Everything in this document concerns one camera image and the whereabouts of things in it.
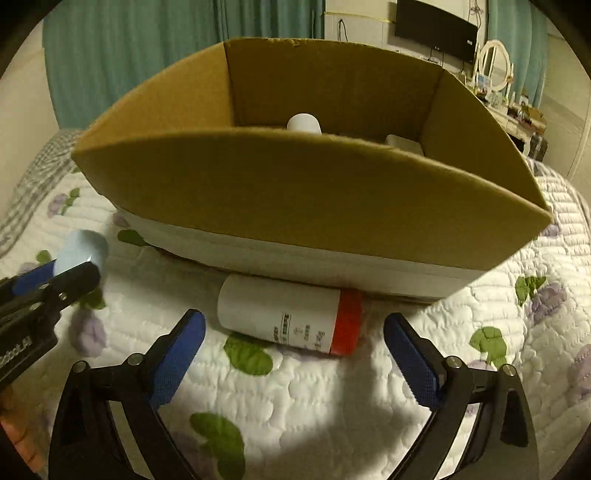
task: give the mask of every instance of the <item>white cap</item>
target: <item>white cap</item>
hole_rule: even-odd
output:
[[[287,129],[292,132],[308,132],[309,134],[321,134],[320,124],[314,115],[298,113],[287,122]]]
[[[84,262],[94,263],[103,273],[109,246],[105,237],[91,230],[75,230],[57,254],[53,274],[59,275]]]

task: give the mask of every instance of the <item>brown cardboard flap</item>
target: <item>brown cardboard flap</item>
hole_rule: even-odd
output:
[[[144,218],[451,267],[488,270],[551,218],[465,171],[332,135],[170,132],[79,144],[73,158],[99,193]]]
[[[421,135],[425,156],[469,171],[547,209],[505,131],[449,72],[441,76]]]
[[[223,44],[182,59],[127,93],[78,140],[91,148],[105,139],[147,132],[234,125]]]
[[[326,40],[226,43],[236,123],[284,127],[311,113],[322,131],[383,144],[419,141],[441,68],[381,48]]]

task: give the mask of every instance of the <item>red bottle cap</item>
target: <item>red bottle cap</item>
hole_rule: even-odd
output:
[[[350,355],[355,350],[361,327],[363,294],[359,290],[341,290],[335,332],[330,345],[333,355]]]

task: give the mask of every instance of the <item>open box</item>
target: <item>open box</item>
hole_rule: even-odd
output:
[[[300,112],[324,134],[285,130]],[[520,153],[455,77],[360,44],[202,50],[118,101],[73,159],[149,244],[376,293],[447,296],[551,220]]]

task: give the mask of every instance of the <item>silver bolt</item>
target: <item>silver bolt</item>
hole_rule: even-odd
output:
[[[460,368],[462,366],[462,361],[456,356],[448,356],[445,361],[452,368]]]
[[[127,363],[130,365],[139,365],[143,361],[144,356],[141,353],[132,353],[129,357],[127,357]]]
[[[514,377],[517,375],[517,370],[515,370],[515,367],[513,365],[505,364],[501,368],[505,375],[509,375],[510,377]]]
[[[88,367],[88,364],[84,360],[80,360],[79,362],[76,362],[74,365],[72,365],[72,371],[75,374],[79,374],[86,370],[86,367]]]

